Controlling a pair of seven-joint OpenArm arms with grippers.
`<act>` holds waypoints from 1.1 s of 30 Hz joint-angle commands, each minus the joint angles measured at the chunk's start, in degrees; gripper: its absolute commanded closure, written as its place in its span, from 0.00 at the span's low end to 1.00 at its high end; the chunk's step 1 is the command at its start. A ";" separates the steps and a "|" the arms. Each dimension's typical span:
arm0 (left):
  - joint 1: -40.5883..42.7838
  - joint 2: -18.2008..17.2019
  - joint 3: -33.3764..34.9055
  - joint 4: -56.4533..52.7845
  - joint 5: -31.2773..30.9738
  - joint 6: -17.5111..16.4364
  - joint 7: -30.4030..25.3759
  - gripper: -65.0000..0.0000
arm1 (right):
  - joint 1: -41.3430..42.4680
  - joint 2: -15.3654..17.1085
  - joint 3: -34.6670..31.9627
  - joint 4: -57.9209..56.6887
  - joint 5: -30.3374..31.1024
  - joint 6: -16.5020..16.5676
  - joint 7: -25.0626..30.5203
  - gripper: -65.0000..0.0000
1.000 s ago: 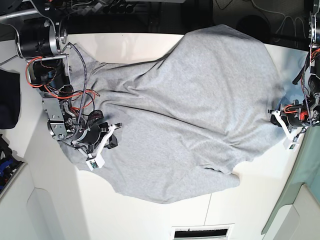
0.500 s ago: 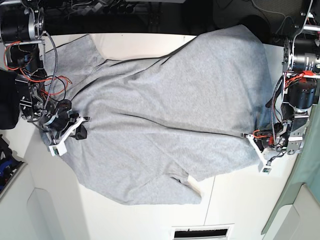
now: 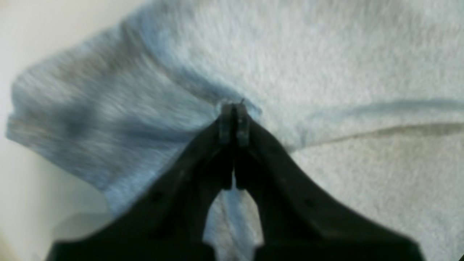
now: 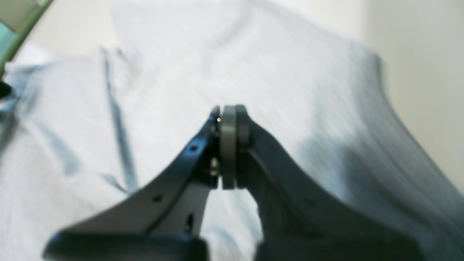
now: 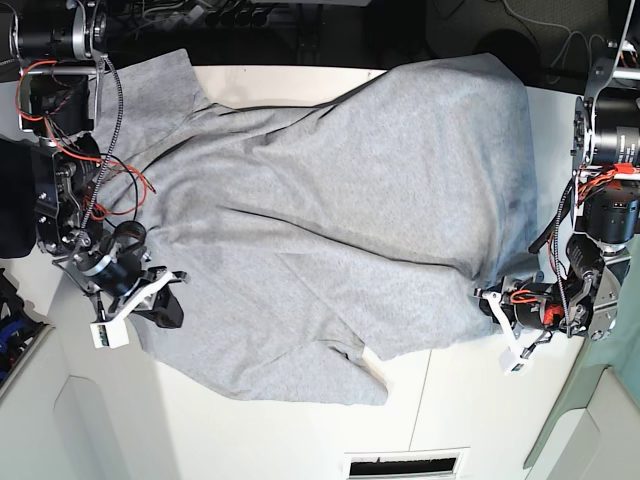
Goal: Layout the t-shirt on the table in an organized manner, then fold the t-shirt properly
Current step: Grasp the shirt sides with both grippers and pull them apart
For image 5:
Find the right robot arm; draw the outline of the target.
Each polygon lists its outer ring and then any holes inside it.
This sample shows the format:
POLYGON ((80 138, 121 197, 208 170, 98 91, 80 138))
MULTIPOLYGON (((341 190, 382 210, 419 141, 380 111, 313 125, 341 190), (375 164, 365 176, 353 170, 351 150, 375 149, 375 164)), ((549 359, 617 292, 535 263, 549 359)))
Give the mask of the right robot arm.
POLYGON ((183 310, 170 290, 183 272, 146 267, 147 231, 137 208, 112 225, 98 202, 108 174, 127 174, 136 205, 152 186, 115 156, 124 115, 116 86, 116 120, 100 149, 91 134, 101 109, 105 74, 116 72, 106 53, 107 13, 101 1, 28 1, 14 12, 9 51, 19 67, 15 107, 19 128, 38 139, 29 150, 35 181, 35 240, 94 305, 99 321, 137 314, 177 329, 183 310))

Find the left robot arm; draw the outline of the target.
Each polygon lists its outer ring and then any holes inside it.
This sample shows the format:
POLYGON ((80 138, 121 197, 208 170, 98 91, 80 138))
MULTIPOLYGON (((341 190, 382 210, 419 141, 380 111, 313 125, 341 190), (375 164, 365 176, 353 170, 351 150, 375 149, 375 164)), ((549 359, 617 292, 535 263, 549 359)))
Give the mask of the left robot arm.
POLYGON ((557 212, 529 250, 548 249, 553 283, 504 278, 477 290, 479 307, 503 333, 540 330, 598 341, 616 323, 639 233, 639 4, 610 10, 614 38, 575 103, 573 173, 557 212))

